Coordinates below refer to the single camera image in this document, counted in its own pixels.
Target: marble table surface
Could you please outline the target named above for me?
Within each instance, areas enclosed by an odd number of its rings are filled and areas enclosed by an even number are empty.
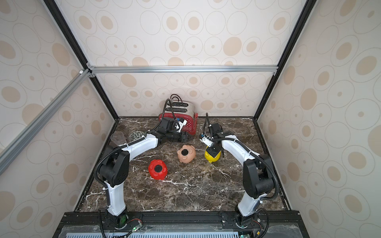
[[[122,118],[116,131],[128,136],[136,131],[147,131],[157,124],[156,118]],[[247,147],[263,153],[261,143],[251,118],[210,118],[224,130],[233,132]],[[204,119],[197,124],[195,139],[188,142],[196,148],[196,158],[188,164],[180,163],[177,150],[182,143],[166,142],[148,150],[130,162],[128,177],[124,183],[124,200],[128,211],[233,211],[241,200],[242,166],[227,151],[225,158],[209,163],[204,152],[206,146],[198,140]],[[148,165],[154,159],[163,160],[168,168],[164,180],[154,180]],[[102,186],[93,181],[82,212],[97,211],[105,207],[106,197]],[[280,197],[264,201],[261,205],[268,210],[284,210]]]

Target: clear plastic cup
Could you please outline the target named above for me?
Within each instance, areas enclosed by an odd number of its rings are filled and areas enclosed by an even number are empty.
[[[116,131],[111,135],[111,141],[114,142],[116,145],[124,145],[127,143],[126,137],[124,137],[123,132]]]

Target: black metal rail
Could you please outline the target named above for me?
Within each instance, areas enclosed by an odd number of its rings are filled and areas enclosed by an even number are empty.
[[[117,126],[118,126],[118,123],[119,123],[119,119],[114,122],[114,125],[112,126],[111,131],[110,131],[109,135],[107,136],[106,142],[104,143],[103,148],[101,150],[101,153],[99,154],[98,159],[95,161],[95,164],[97,164],[98,161],[102,158],[104,150],[109,145],[109,143],[111,141],[110,137],[115,132],[115,130],[116,130]],[[80,212],[81,208],[82,208],[82,205],[85,202],[86,195],[89,192],[91,184],[93,183],[93,180],[94,180],[94,177],[93,177],[94,169],[95,168],[93,168],[93,170],[91,171],[90,177],[89,177],[89,179],[87,180],[87,182],[85,184],[85,188],[82,190],[82,193],[81,193],[81,196],[79,198],[79,201],[78,201],[78,203],[77,203],[77,205],[75,206],[75,209],[74,209],[75,212]]]
[[[263,138],[261,129],[259,128],[259,125],[258,125],[257,120],[254,120],[254,119],[253,119],[253,123],[254,123],[255,129],[257,130],[257,135],[258,135],[259,140],[260,140],[260,142],[261,142],[261,145],[262,145],[262,148],[263,148],[264,153],[267,154],[268,156],[270,156],[269,149],[267,148],[267,145],[266,145],[266,143],[265,143],[265,141],[264,141],[264,138]],[[281,198],[281,200],[282,200],[283,206],[284,206],[285,208],[287,208],[288,210],[291,210],[290,203],[288,202],[288,199],[287,199],[287,197],[286,197],[286,195],[285,195],[285,192],[284,192],[282,183],[280,182],[280,178],[279,178],[279,176],[278,176],[278,172],[276,171],[275,168],[274,168],[274,172],[275,172],[275,174],[276,174],[276,176],[277,176],[277,179],[278,179],[278,181],[279,181],[279,187],[280,187],[279,196],[280,196],[280,198]]]
[[[234,216],[233,211],[220,211],[220,212],[127,212],[129,220],[133,218],[139,218],[142,220],[143,225],[155,226],[155,225],[214,225],[221,229],[224,229],[224,224],[229,221],[226,216]],[[309,238],[306,227],[303,223],[302,217],[298,211],[267,211],[271,225],[296,225],[299,227],[303,238]],[[267,217],[264,213],[260,213],[258,218],[266,220]],[[126,232],[135,226],[135,224],[129,225],[125,229],[116,230],[109,226],[106,215],[102,213],[102,220],[104,230],[110,230],[111,232]],[[53,235],[53,238],[57,238],[61,233],[61,229],[64,226],[82,226],[82,225],[99,225],[98,212],[67,212],[61,219],[58,228]],[[254,226],[249,225],[246,228],[226,227],[226,229],[249,232],[259,228],[256,223]]]
[[[285,50],[283,51],[282,56],[280,57],[279,63],[278,63],[278,70],[275,73],[274,76],[272,76],[269,85],[266,88],[266,91],[261,99],[261,102],[259,103],[259,107],[257,111],[255,112],[254,119],[258,119],[261,115],[261,112],[263,111],[263,108],[266,105],[267,100],[270,97],[270,94],[272,90],[274,89],[275,84],[277,83],[279,76],[281,75],[283,68],[285,67],[287,60],[300,36],[302,33],[303,27],[306,24],[308,17],[314,8],[314,5],[316,3],[316,0],[307,0],[302,12],[300,13],[300,16],[298,18],[298,21],[296,22],[295,28],[291,33],[290,39],[287,42],[287,45],[285,47]]]
[[[70,30],[69,25],[66,23],[64,16],[60,12],[56,2],[54,0],[44,0],[46,6],[48,7],[51,15],[53,16],[54,20],[56,21],[58,27],[60,28],[62,34],[65,36],[67,42],[69,43],[70,47],[73,49],[73,52],[75,53],[76,57],[78,58],[80,64],[84,69],[89,69],[91,72],[91,69],[88,67],[87,63],[88,60],[86,59],[85,54],[83,53],[81,47],[79,46],[77,40],[74,37],[74,34]],[[101,84],[99,83],[97,77],[94,75],[90,78],[91,82],[93,83],[95,89],[97,90],[98,94],[102,98],[104,104],[106,105],[107,109],[111,113],[114,120],[118,119],[118,114],[116,113],[114,107],[112,106],[110,100],[106,96],[105,91],[103,90]]]

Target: wallpaper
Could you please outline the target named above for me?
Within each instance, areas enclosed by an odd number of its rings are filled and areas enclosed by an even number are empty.
[[[82,68],[38,0],[0,1],[0,153]]]
[[[259,119],[312,238],[381,234],[380,10],[320,1]]]
[[[253,116],[272,72],[97,74],[119,116],[158,116],[172,93],[199,116]]]
[[[56,2],[92,65],[271,65],[305,0]]]
[[[0,237],[51,238],[78,196],[114,120],[82,83],[0,176]]]

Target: red toy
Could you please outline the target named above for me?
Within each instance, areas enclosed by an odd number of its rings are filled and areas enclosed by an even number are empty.
[[[148,166],[149,174],[153,179],[163,180],[168,173],[168,169],[162,160],[152,160]]]

